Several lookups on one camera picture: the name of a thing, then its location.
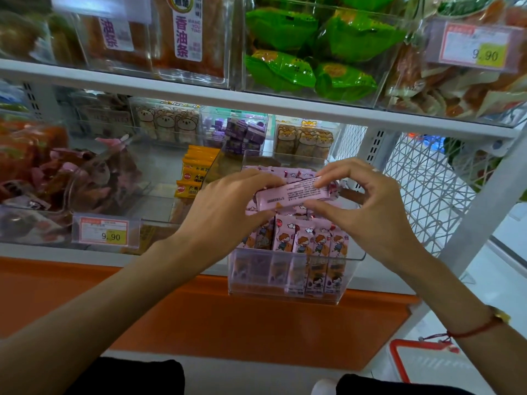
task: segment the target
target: floor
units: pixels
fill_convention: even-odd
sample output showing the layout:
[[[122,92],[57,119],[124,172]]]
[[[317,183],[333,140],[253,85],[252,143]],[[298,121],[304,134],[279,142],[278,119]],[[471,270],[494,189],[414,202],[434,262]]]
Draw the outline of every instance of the floor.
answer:
[[[485,303],[509,313],[512,317],[511,325],[527,337],[527,314],[523,302],[527,298],[527,285],[525,285],[527,279],[515,268],[516,266],[509,263],[510,261],[498,256],[491,246],[485,246],[467,269],[462,281]],[[419,337],[442,332],[445,332],[443,325],[430,312],[409,332],[406,339],[417,340]],[[385,354],[386,357],[378,358],[367,371],[358,373],[385,380],[396,379],[387,352]],[[174,358],[181,362],[185,370],[187,395],[205,393],[309,395],[311,388],[319,379],[338,380],[346,373],[330,369],[134,352],[109,351],[106,355],[144,361]]]

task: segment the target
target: shelf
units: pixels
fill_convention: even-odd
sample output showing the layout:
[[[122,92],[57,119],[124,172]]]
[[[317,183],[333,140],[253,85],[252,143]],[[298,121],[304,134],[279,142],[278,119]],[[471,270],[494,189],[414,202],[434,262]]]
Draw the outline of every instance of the shelf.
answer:
[[[501,126],[375,111],[7,59],[0,59],[0,76],[26,82],[118,92],[303,119],[319,119],[382,130],[453,136],[458,139],[515,139],[520,133],[519,130]]]

